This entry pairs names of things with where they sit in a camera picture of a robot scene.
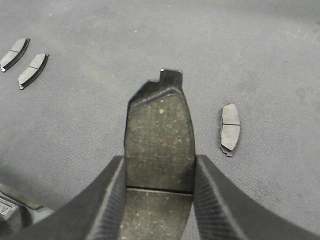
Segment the black object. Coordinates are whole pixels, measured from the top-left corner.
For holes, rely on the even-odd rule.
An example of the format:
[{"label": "black object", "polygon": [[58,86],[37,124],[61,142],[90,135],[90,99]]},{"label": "black object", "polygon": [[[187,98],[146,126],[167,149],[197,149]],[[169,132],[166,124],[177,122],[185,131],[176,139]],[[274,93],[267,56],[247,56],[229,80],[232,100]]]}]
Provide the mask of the black object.
[{"label": "black object", "polygon": [[29,42],[29,38],[22,38],[15,42],[7,54],[0,60],[2,72],[5,72],[19,61],[26,52]]},{"label": "black object", "polygon": [[120,239],[180,239],[191,209],[195,139],[182,73],[160,72],[128,104]]},{"label": "black object", "polygon": [[34,57],[29,66],[19,76],[19,88],[23,90],[26,86],[32,83],[44,70],[49,54],[42,53]]}]

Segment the textured black plastic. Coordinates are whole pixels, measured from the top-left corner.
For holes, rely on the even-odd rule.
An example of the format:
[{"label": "textured black plastic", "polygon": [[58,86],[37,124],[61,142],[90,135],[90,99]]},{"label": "textured black plastic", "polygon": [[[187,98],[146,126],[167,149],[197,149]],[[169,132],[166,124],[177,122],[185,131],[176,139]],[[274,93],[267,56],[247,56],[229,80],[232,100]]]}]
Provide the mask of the textured black plastic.
[{"label": "textured black plastic", "polygon": [[74,200],[7,240],[115,240],[126,194],[125,162],[116,156]]},{"label": "textured black plastic", "polygon": [[196,157],[194,210],[203,240],[320,240],[259,205],[204,155]]}]

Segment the gray carpet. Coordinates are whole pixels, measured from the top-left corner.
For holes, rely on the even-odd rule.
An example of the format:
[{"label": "gray carpet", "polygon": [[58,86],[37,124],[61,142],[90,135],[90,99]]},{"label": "gray carpet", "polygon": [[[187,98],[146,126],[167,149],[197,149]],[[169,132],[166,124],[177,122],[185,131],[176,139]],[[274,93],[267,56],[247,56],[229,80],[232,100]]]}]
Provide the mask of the gray carpet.
[{"label": "gray carpet", "polygon": [[[122,155],[127,102],[183,70],[196,152],[274,213],[320,234],[320,1],[0,1],[0,182],[57,209]],[[36,54],[50,57],[23,91]],[[220,111],[241,137],[219,149]],[[198,239],[194,216],[184,239]]]}]

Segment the brake pad friction material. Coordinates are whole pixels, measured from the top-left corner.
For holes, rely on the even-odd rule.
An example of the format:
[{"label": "brake pad friction material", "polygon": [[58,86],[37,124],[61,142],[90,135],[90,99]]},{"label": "brake pad friction material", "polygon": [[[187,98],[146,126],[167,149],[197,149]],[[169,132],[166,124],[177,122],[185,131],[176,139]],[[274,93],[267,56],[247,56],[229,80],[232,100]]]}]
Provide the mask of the brake pad friction material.
[{"label": "brake pad friction material", "polygon": [[26,52],[29,42],[29,38],[21,38],[15,42],[7,54],[0,60],[2,72],[5,72],[19,61]]},{"label": "brake pad friction material", "polygon": [[232,157],[240,136],[239,114],[233,103],[222,109],[221,125],[220,148],[228,157]]},{"label": "brake pad friction material", "polygon": [[48,57],[49,54],[46,53],[38,54],[34,57],[29,66],[18,78],[19,88],[21,90],[32,83],[40,75],[47,64]]}]

